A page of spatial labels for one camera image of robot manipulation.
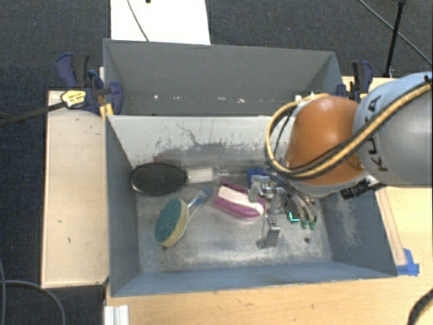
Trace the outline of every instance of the gray bin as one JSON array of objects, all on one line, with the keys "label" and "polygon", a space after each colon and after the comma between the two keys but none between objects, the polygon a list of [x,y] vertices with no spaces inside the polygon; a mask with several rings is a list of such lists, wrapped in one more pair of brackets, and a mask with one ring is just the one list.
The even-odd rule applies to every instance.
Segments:
[{"label": "gray bin", "polygon": [[106,82],[121,81],[125,94],[122,115],[106,122],[113,297],[396,276],[373,192],[318,200],[314,231],[278,216],[277,246],[259,249],[263,219],[213,208],[213,185],[182,239],[163,250],[154,239],[159,212],[200,186],[149,197],[129,185],[131,171],[153,160],[235,174],[263,164],[268,116],[297,93],[332,93],[341,82],[333,53],[105,40],[104,68]]}]

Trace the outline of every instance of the green sponge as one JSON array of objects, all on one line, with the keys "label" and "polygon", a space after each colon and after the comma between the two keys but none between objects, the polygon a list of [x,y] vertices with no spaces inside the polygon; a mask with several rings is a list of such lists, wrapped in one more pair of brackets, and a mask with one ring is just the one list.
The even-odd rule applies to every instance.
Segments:
[{"label": "green sponge", "polygon": [[188,223],[188,204],[179,198],[172,199],[161,211],[155,226],[155,238],[165,247],[179,241]]}]

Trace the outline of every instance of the bin floor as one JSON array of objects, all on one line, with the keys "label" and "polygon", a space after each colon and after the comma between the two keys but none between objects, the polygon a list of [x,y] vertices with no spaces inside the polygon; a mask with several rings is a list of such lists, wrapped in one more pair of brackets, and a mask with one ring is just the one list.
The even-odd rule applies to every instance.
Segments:
[{"label": "bin floor", "polygon": [[189,185],[176,194],[161,197],[137,195],[140,264],[142,273],[245,266],[285,265],[331,261],[323,213],[318,204],[316,228],[303,230],[290,223],[286,215],[277,215],[281,227],[276,247],[258,248],[264,217],[246,221],[212,206],[218,187],[204,206],[190,219],[183,237],[170,248],[162,248],[154,238],[156,220],[173,197],[188,202],[205,185]]}]

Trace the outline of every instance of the dark carpet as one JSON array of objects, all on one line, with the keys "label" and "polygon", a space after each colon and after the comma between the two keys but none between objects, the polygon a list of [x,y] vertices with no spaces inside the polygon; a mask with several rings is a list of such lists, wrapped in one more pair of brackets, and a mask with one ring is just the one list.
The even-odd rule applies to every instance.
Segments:
[{"label": "dark carpet", "polygon": [[[394,24],[396,0],[365,0]],[[357,0],[206,0],[214,44],[334,51],[342,74],[367,60],[381,75],[391,31]],[[407,0],[401,33],[430,59],[432,0]],[[0,0],[0,112],[44,106],[47,90],[62,86],[54,60],[66,51],[102,64],[110,35],[110,0]],[[431,70],[397,39],[393,75]],[[39,281],[43,218],[45,118],[0,128],[0,258],[7,279]],[[101,324],[102,287],[56,290],[68,324]],[[46,295],[8,289],[7,324],[60,324]]]}]

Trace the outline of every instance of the white paper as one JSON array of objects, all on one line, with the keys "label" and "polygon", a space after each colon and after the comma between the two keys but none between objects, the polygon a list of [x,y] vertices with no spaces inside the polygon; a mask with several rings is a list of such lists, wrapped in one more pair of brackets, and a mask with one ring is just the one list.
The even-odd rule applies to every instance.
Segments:
[{"label": "white paper", "polygon": [[[149,41],[210,45],[205,0],[129,2]],[[111,38],[145,41],[127,0],[111,0]]]}]

